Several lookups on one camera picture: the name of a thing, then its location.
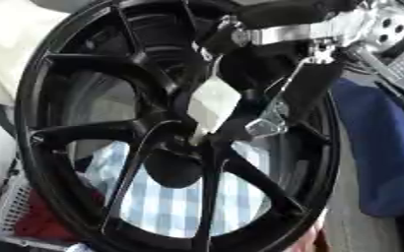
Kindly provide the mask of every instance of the blue and white checkered fabric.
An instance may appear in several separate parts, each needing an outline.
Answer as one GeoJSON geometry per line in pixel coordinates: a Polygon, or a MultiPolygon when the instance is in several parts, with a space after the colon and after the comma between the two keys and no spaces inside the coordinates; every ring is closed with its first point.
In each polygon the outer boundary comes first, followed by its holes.
{"type": "MultiPolygon", "coordinates": [[[[267,151],[236,142],[234,149],[244,158],[269,173],[267,151]]],[[[129,152],[125,143],[114,142],[94,154],[86,177],[108,200],[129,152]]],[[[224,173],[212,235],[236,230],[250,223],[258,214],[264,194],[240,178],[224,173]]],[[[202,179],[183,189],[161,186],[141,167],[121,207],[121,218],[144,230],[171,236],[192,237],[199,226],[202,210],[202,179]]]]}

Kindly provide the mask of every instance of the blue fabric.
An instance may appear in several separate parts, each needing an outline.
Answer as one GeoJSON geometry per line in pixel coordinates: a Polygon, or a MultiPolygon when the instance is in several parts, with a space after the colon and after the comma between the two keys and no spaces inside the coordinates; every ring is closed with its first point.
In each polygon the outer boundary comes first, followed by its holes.
{"type": "Polygon", "coordinates": [[[362,212],[404,215],[404,111],[382,91],[347,80],[333,94],[358,167],[362,212]]]}

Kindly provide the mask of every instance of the rim lip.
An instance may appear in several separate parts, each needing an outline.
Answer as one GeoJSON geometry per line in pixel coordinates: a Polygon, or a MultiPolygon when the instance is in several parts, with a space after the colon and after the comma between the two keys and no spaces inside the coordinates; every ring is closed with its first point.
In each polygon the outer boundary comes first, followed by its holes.
{"type": "MultiPolygon", "coordinates": [[[[135,7],[139,5],[151,4],[151,3],[167,3],[176,1],[168,0],[133,0],[130,2],[129,7],[135,7]]],[[[200,1],[198,2],[202,7],[206,7],[205,5],[213,4],[219,6],[219,4],[213,3],[211,1],[200,1]]],[[[20,87],[17,95],[17,110],[16,110],[16,126],[17,126],[17,137],[20,146],[20,151],[22,154],[24,168],[29,177],[30,182],[36,191],[40,192],[42,195],[50,195],[51,197],[45,197],[44,200],[47,202],[49,207],[55,210],[55,214],[61,219],[61,221],[68,226],[75,233],[80,234],[82,238],[87,240],[87,243],[90,243],[93,248],[99,249],[99,251],[125,251],[128,250],[137,250],[138,246],[126,247],[126,249],[121,249],[120,247],[114,245],[105,239],[98,239],[100,237],[99,232],[93,232],[88,229],[84,223],[81,222],[81,217],[78,215],[76,211],[71,208],[66,208],[65,201],[56,194],[56,192],[50,190],[50,188],[46,187],[44,183],[47,181],[47,177],[45,177],[41,172],[36,172],[37,170],[37,161],[32,155],[31,151],[31,143],[29,141],[29,105],[31,99],[29,98],[32,95],[33,90],[31,89],[36,83],[37,77],[40,75],[41,66],[43,65],[43,56],[45,55],[47,49],[53,47],[53,43],[61,44],[62,41],[56,39],[60,37],[61,34],[64,33],[64,30],[77,30],[78,28],[82,28],[88,24],[91,20],[95,20],[97,18],[97,13],[100,10],[104,9],[108,4],[108,1],[103,1],[99,3],[92,3],[88,7],[84,8],[80,12],[75,15],[69,17],[65,21],[63,21],[57,28],[55,28],[49,36],[44,40],[44,42],[40,45],[40,47],[35,52],[33,58],[28,64],[26,71],[23,75],[23,78],[20,82],[20,87]]],[[[322,110],[324,110],[324,116],[326,118],[326,124],[329,127],[329,137],[331,140],[331,145],[327,147],[328,158],[321,159],[321,165],[319,165],[319,170],[325,171],[323,181],[321,181],[322,186],[315,193],[319,197],[314,199],[314,202],[309,204],[308,207],[311,209],[308,211],[299,221],[298,224],[291,228],[291,231],[287,232],[285,235],[280,236],[279,239],[275,240],[273,243],[268,244],[268,246],[263,247],[259,246],[258,250],[266,250],[266,249],[274,249],[274,250],[283,250],[293,244],[297,239],[299,239],[306,231],[314,224],[316,219],[321,214],[324,209],[326,202],[332,192],[333,185],[335,183],[338,171],[339,164],[339,154],[340,154],[340,135],[338,130],[338,121],[335,114],[335,107],[333,105],[332,99],[327,96],[322,104],[322,110]]],[[[236,251],[249,251],[243,250],[243,246],[247,244],[246,241],[240,241],[235,245],[236,251]]],[[[213,251],[222,251],[223,248],[216,249],[213,251]]],[[[157,251],[155,249],[143,248],[142,251],[157,251]]]]}

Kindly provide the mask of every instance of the plastic crate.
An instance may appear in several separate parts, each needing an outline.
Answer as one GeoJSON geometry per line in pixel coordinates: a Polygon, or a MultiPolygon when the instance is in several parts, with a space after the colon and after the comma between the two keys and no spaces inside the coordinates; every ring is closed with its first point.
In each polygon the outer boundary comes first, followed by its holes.
{"type": "Polygon", "coordinates": [[[15,235],[15,224],[29,212],[29,196],[32,190],[20,165],[18,169],[19,174],[10,178],[0,199],[0,241],[23,247],[65,251],[69,244],[15,235]]]}

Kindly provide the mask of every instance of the black wheel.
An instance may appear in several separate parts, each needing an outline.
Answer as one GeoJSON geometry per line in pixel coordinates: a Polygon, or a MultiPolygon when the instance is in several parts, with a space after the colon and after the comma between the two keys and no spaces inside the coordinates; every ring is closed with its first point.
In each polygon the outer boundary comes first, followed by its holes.
{"type": "MultiPolygon", "coordinates": [[[[181,116],[174,101],[185,92],[182,80],[188,62],[199,57],[191,43],[236,5],[190,1],[187,8],[182,3],[100,1],[48,36],[29,63],[17,98],[17,135],[26,173],[53,212],[97,251],[282,251],[314,224],[335,182],[339,132],[332,100],[327,96],[307,121],[289,133],[265,140],[272,157],[269,176],[233,150],[228,128],[198,147],[187,145],[195,125],[181,116]],[[86,114],[94,108],[91,100],[107,93],[115,82],[130,91],[125,101],[133,111],[120,118],[90,120],[86,114]],[[112,141],[130,145],[107,204],[90,197],[90,187],[77,175],[76,158],[86,156],[72,157],[77,147],[71,144],[83,140],[104,141],[94,150],[112,141]],[[161,181],[184,187],[202,178],[203,210],[193,237],[152,233],[119,217],[139,167],[157,163],[151,161],[155,156],[162,163],[193,165],[199,171],[177,170],[175,177],[181,180],[161,181]],[[212,235],[224,173],[252,184],[267,201],[241,228],[212,235]]],[[[248,48],[225,58],[221,74],[243,94],[231,122],[259,114],[268,103],[265,94],[271,83],[294,70],[287,60],[261,58],[248,48]]]]}

